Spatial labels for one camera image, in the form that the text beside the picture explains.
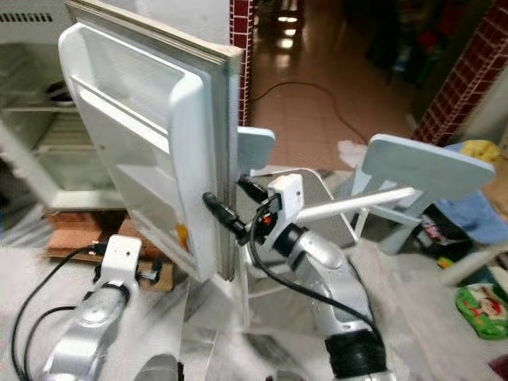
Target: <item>blue cloth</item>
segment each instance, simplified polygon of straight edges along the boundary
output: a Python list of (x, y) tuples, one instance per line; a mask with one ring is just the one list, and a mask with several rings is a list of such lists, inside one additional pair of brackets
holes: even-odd
[[(463, 144), (459, 143), (446, 148), (458, 152), (462, 147)], [(508, 241), (508, 225), (492, 208), (481, 190), (459, 201), (438, 200), (436, 206), (450, 221), (480, 244)]]

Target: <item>open refrigerator door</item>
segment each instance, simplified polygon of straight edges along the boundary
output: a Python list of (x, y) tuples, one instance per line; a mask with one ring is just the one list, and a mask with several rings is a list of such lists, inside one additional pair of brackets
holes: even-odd
[(129, 215), (191, 276), (231, 279), (234, 242), (202, 194), (235, 204), (241, 49), (103, 2), (67, 5), (63, 75)]

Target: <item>brick pillar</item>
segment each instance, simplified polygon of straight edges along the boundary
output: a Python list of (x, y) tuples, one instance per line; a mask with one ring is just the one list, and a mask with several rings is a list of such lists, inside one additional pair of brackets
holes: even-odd
[(508, 62), (508, 0), (494, 0), (423, 115), (413, 138), (445, 145)]
[(240, 107), (238, 125), (247, 125), (250, 96), (252, 31), (254, 24), (253, 0), (230, 0), (229, 43), (244, 49), (240, 78)]

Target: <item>cable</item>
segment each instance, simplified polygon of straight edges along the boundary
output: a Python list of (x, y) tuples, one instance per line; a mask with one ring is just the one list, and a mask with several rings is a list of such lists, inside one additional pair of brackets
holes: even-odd
[(261, 98), (263, 98), (265, 95), (267, 95), (270, 91), (274, 90), (275, 88), (277, 88), (279, 86), (285, 86), (285, 85), (312, 86), (312, 87), (315, 87), (321, 91), (324, 91), (332, 100), (333, 111), (335, 112), (335, 116), (337, 117), (337, 119), (339, 121), (341, 121), (342, 123), (344, 123), (345, 126), (348, 127), (348, 129), (353, 131), (355, 133), (355, 135), (357, 135), (365, 145), (368, 145), (368, 139), (357, 128), (355, 128), (353, 125), (351, 125), (351, 123), (349, 123), (348, 121), (346, 121), (344, 119), (344, 117), (342, 116), (341, 112), (339, 111), (339, 109), (337, 107), (337, 99), (335, 98), (335, 95), (332, 93), (332, 91), (330, 91), (326, 87), (317, 85), (316, 83), (299, 82), (299, 81), (288, 81), (288, 82), (277, 83), (276, 85), (269, 87), (268, 90), (266, 90), (264, 93), (262, 93), (262, 95), (260, 95), (259, 97), (251, 98), (251, 101), (253, 101), (253, 102), (259, 101)]
[(61, 306), (61, 307), (51, 308), (50, 310), (44, 312), (41, 316), (39, 316), (39, 318), (36, 320), (36, 322), (33, 323), (32, 328), (30, 329), (29, 336), (26, 339), (25, 354), (24, 354), (24, 359), (23, 359), (23, 368), (25, 371), (26, 379), (28, 379), (28, 380), (33, 379), (30, 374), (30, 365), (29, 365), (29, 361), (30, 361), (29, 358), (30, 357), (29, 357), (29, 355), (30, 355), (30, 346), (32, 345), (33, 335), (35, 334), (35, 331), (36, 331), (37, 327), (39, 326), (39, 324), (44, 320), (44, 318), (46, 318), (50, 314), (53, 314), (58, 311), (74, 310), (75, 308), (76, 308), (76, 306)]
[(23, 302), (23, 304), (21, 305), (21, 308), (17, 312), (16, 319), (14, 320), (13, 336), (10, 338), (10, 359), (12, 361), (12, 364), (13, 364), (13, 367), (14, 367), (14, 371), (16, 372), (16, 375), (20, 379), (20, 381), (30, 381), (28, 379), (28, 376), (23, 371), (23, 369), (21, 369), (21, 366), (18, 363), (17, 354), (16, 354), (17, 353), (17, 349), (16, 349), (17, 327), (19, 326), (19, 322), (21, 320), (21, 316), (25, 312), (25, 309), (26, 309), (27, 305), (29, 304), (30, 300), (32, 300), (32, 298), (35, 296), (35, 294), (37, 292), (39, 292), (39, 290), (43, 287), (43, 285), (45, 285), (46, 282), (49, 281), (50, 278), (53, 277), (54, 274), (58, 270), (60, 270), (62, 268), (62, 266), (64, 266), (73, 256), (75, 256), (76, 254), (79, 254), (81, 252), (89, 252), (90, 250), (91, 251), (96, 251), (95, 249), (96, 249), (97, 246), (98, 246), (98, 244), (91, 245), (91, 246), (85, 246), (83, 248), (77, 248), (76, 250), (71, 252), (68, 256), (63, 258), (63, 260), (59, 264), (57, 264), (55, 266), (55, 268), (53, 268), (53, 270), (48, 274), (48, 276), (46, 276), (46, 278), (44, 278), (44, 280), (42, 282), (40, 282), (40, 284), (32, 291), (32, 293)]
[(351, 314), (355, 318), (360, 319), (361, 321), (364, 321), (369, 327), (371, 327), (372, 332), (377, 337), (379, 343), (384, 347), (383, 337), (381, 336), (381, 332), (378, 330), (374, 322), (369, 319), (368, 317), (364, 316), (357, 310), (354, 310), (353, 308), (346, 306), (345, 304), (342, 304), (338, 302), (337, 300), (328, 298), (322, 294), (319, 294), (318, 292), (312, 291), (309, 288), (300, 286), (294, 282), (291, 282), (288, 279), (284, 279), (282, 276), (279, 276), (275, 274), (273, 271), (271, 271), (268, 267), (264, 265), (264, 262), (261, 260), (259, 253), (257, 252), (256, 248), (256, 229), (258, 220), (261, 218), (261, 216), (266, 213), (266, 209), (269, 206), (270, 202), (267, 202), (265, 205), (261, 206), (256, 213), (256, 216), (252, 220), (252, 226), (250, 231), (250, 239), (248, 241), (248, 245), (251, 251), (252, 256), (254, 257), (254, 260), (258, 267), (263, 270), (268, 277), (275, 280), (277, 283), (282, 284), (283, 286), (286, 286), (287, 288), (296, 291), (300, 294), (304, 294), (305, 296), (308, 296), (309, 298), (316, 299), (319, 302), (323, 302), (326, 304), (330, 304), (331, 306), (338, 308), (339, 310), (343, 310), (344, 312), (347, 312), (348, 314)]

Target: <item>light blue chair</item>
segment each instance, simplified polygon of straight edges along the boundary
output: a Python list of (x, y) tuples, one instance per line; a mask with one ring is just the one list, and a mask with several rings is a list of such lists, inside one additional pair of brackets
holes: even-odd
[[(401, 202), (375, 206), (368, 211), (398, 223), (379, 242), (383, 252), (394, 255), (420, 224), (420, 215), (427, 206), (440, 198), (459, 200), (494, 177), (494, 167), (481, 160), (419, 141), (378, 134), (371, 138), (362, 164), (334, 197), (339, 199), (396, 185), (418, 190), (416, 195)], [(360, 216), (363, 217), (358, 224), (363, 226), (366, 213)]]

